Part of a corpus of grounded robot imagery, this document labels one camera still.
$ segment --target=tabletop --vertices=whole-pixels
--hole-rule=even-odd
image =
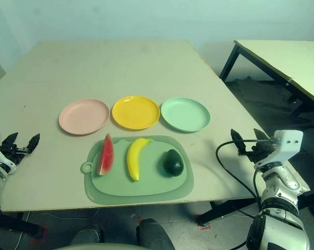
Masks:
[[[73,101],[99,99],[111,108],[129,95],[146,96],[159,105],[171,97],[189,97],[207,107],[211,122],[202,131],[182,133],[170,129],[163,119],[140,131],[125,130],[110,119],[102,129],[85,136],[70,135],[58,124],[61,110]],[[33,135],[40,133],[33,154],[9,176],[1,209],[103,207],[88,199],[80,166],[106,133],[112,137],[168,135],[184,147],[194,172],[192,192],[153,204],[250,197],[214,155],[219,144],[231,139],[231,128],[245,139],[255,138],[253,128],[261,129],[187,41],[41,42],[0,80],[2,138],[18,131],[17,144],[26,146]],[[225,146],[220,155],[226,167],[253,187],[253,164],[237,156],[234,145]],[[264,182],[260,176],[257,180],[262,191]]]
[[[314,100],[314,42],[235,40]]]

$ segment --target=concrete floor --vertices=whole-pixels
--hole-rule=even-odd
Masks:
[[[303,115],[296,121],[289,118],[288,114],[298,103],[288,105],[286,100],[290,93],[280,86],[246,79],[231,83],[229,88],[268,135],[272,135],[275,129],[287,128],[289,124],[314,121],[314,114]],[[291,162],[314,190],[314,129],[305,131],[302,148],[304,153],[294,157]],[[29,221],[45,226],[47,235],[41,241],[23,235],[18,249],[54,249],[68,245],[75,233],[89,224],[97,224],[103,229],[106,242],[136,244],[135,228],[141,219],[146,218],[153,218],[162,225],[176,249],[230,249],[246,239],[252,219],[239,212],[214,220],[205,228],[198,226],[195,216],[209,209],[208,202],[199,202],[103,208],[97,213],[95,209],[57,211],[51,214],[32,212]],[[244,211],[254,215],[257,208],[253,204]],[[314,250],[314,218],[308,209],[300,211],[300,218]],[[0,230],[2,248],[14,249],[19,235]]]

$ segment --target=banana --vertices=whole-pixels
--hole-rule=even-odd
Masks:
[[[133,141],[127,153],[127,165],[130,176],[134,181],[140,177],[139,158],[140,152],[152,139],[139,138]]]

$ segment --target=wire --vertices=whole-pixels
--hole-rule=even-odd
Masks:
[[[26,217],[26,222],[28,221],[28,219],[30,218],[31,212],[28,212],[27,217]],[[22,237],[23,232],[20,233],[17,245],[15,246],[14,250],[17,250],[21,241],[21,237]]]
[[[257,189],[257,183],[256,183],[256,176],[257,176],[257,173],[258,173],[259,169],[260,168],[256,168],[255,174],[253,175],[253,186],[255,187],[256,196],[257,196],[257,203],[258,203],[259,210],[260,210],[261,209],[260,196],[259,196],[259,192],[258,192],[258,189]]]
[[[250,217],[250,218],[252,218],[252,219],[255,218],[254,216],[252,216],[252,215],[250,215],[250,214],[248,214],[248,213],[246,213],[246,212],[244,212],[244,211],[242,211],[242,210],[240,210],[240,209],[237,209],[237,211],[238,211],[238,212],[241,212],[243,215],[246,215],[246,216],[248,216],[248,217]]]
[[[216,158],[219,162],[219,164],[222,166],[222,168],[228,173],[230,174],[236,181],[238,181],[241,185],[243,185],[243,187],[245,187],[250,193],[251,195],[255,198],[255,200],[257,201],[257,204],[258,204],[258,207],[260,208],[260,201],[257,197],[257,195],[243,182],[241,181],[239,178],[237,178],[233,173],[231,173],[229,170],[227,170],[225,168],[225,166],[223,165],[223,163],[221,162],[220,158],[219,158],[219,150],[221,147],[227,145],[227,144],[232,144],[232,143],[235,143],[235,142],[267,142],[267,141],[270,141],[270,140],[233,140],[233,141],[229,141],[229,142],[225,142],[225,143],[222,143],[220,146],[217,147],[216,151],[215,151],[215,155],[216,155]]]
[[[98,212],[99,212],[99,208],[94,212],[94,214],[92,216],[90,216],[88,218],[82,218],[82,217],[60,217],[60,216],[52,215],[52,214],[50,214],[48,212],[42,212],[40,214],[48,215],[48,216],[54,217],[54,218],[59,219],[59,220],[90,220],[93,217],[95,217]]]
[[[246,241],[244,241],[243,243],[241,243],[241,245],[235,246],[234,248],[231,248],[230,250],[236,250],[236,249],[240,249],[242,246],[245,246]]]

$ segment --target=cutting board handle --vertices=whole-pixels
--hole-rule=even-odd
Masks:
[[[92,170],[92,162],[90,162],[90,161],[86,161],[86,162],[84,162],[83,164],[82,164],[82,166],[80,167],[80,171],[82,172],[82,173],[89,173],[89,172],[91,172],[91,170]]]

